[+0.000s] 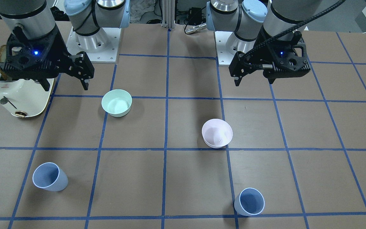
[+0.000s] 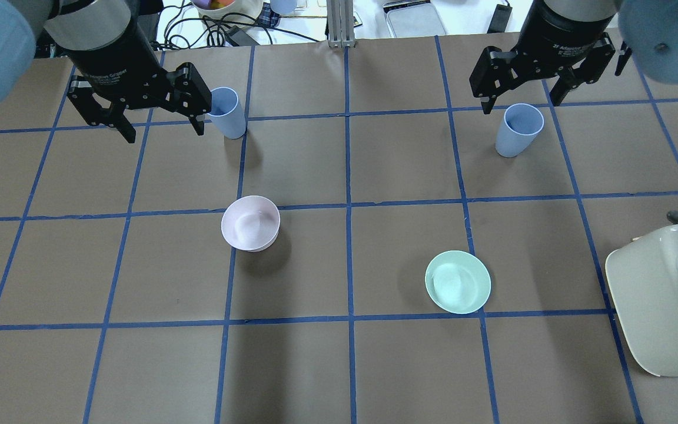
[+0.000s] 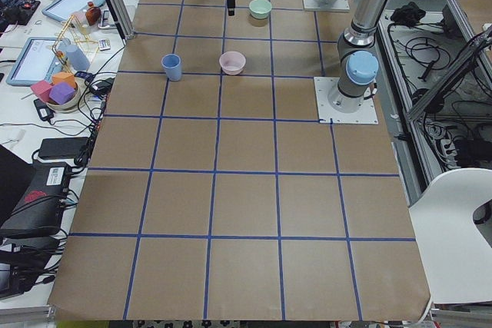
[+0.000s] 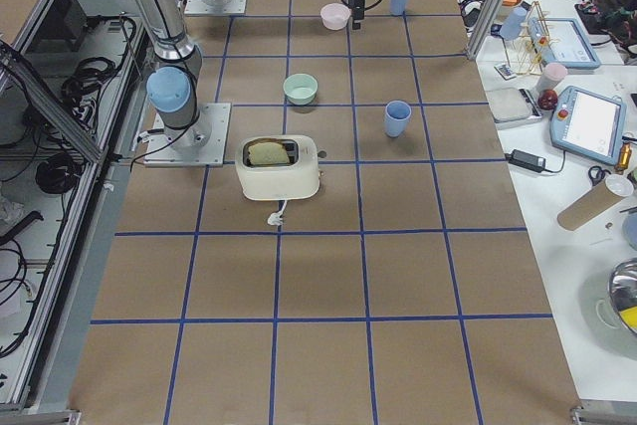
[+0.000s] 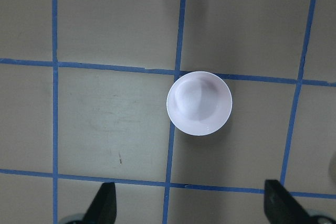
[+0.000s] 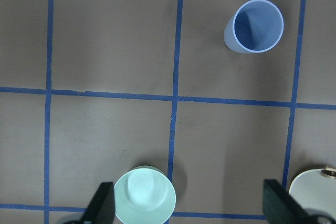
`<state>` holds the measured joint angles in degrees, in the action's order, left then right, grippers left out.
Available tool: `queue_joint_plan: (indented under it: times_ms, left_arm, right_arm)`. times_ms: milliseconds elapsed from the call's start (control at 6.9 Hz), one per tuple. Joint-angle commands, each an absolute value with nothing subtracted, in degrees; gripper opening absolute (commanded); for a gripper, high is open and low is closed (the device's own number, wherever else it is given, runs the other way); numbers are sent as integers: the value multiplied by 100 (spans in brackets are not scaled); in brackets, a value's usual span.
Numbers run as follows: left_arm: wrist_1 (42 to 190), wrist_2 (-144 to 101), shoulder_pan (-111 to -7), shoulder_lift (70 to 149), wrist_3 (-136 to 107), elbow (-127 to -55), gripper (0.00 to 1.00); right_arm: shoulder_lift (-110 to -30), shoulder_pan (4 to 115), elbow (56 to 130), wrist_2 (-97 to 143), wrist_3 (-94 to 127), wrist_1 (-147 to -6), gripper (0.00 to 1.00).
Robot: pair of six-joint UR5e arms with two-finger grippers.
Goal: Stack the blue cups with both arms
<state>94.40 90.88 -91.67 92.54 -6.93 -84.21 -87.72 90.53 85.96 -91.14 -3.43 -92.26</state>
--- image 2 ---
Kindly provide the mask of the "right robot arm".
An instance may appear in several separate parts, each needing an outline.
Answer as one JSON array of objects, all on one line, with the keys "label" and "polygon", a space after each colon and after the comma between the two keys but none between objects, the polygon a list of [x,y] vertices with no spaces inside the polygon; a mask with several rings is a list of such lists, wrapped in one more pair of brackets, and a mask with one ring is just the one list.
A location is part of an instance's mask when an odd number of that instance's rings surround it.
[{"label": "right robot arm", "polygon": [[507,91],[549,78],[551,103],[560,105],[597,82],[616,54],[616,75],[637,57],[651,80],[678,84],[678,1],[534,1],[516,45],[485,47],[469,84],[485,114]]}]

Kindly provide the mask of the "blue cup near left arm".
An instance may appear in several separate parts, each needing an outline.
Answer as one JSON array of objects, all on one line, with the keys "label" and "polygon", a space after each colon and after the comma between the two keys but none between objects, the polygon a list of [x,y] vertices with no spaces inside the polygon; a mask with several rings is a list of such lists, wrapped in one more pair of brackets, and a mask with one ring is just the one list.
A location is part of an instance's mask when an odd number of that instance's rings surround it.
[{"label": "blue cup near left arm", "polygon": [[218,87],[210,91],[211,107],[207,116],[221,133],[229,139],[244,137],[247,119],[240,96],[229,87]]}]

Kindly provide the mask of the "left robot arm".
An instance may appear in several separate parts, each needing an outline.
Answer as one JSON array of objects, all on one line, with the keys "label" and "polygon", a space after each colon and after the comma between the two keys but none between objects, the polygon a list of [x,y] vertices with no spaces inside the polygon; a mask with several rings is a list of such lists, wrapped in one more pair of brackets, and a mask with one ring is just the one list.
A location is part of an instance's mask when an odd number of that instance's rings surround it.
[{"label": "left robot arm", "polygon": [[191,62],[167,71],[139,24],[161,1],[0,1],[0,102],[35,57],[48,33],[79,71],[67,97],[90,126],[117,129],[129,142],[135,129],[127,110],[160,107],[184,115],[204,134],[210,89]]}]

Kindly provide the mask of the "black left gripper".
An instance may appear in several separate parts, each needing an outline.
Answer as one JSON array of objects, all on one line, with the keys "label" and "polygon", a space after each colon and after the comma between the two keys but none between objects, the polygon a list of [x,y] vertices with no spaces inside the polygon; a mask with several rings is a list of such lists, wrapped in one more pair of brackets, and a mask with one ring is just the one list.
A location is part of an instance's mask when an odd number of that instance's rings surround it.
[{"label": "black left gripper", "polygon": [[[62,1],[46,32],[64,48],[83,76],[72,76],[67,99],[89,126],[116,129],[128,143],[135,128],[125,110],[161,107],[185,116],[204,135],[212,96],[191,62],[162,69],[139,17],[158,16],[161,1]],[[97,96],[110,100],[107,107]]]}]

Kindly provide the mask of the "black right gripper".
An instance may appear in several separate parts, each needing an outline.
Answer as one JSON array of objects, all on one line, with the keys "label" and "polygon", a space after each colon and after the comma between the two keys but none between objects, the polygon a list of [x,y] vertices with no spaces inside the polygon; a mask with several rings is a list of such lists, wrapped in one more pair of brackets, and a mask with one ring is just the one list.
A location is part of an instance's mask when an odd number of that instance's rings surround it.
[{"label": "black right gripper", "polygon": [[469,76],[484,115],[498,97],[527,81],[557,73],[550,91],[555,107],[581,84],[597,82],[616,53],[606,32],[615,14],[613,1],[533,1],[516,48],[487,46]]}]

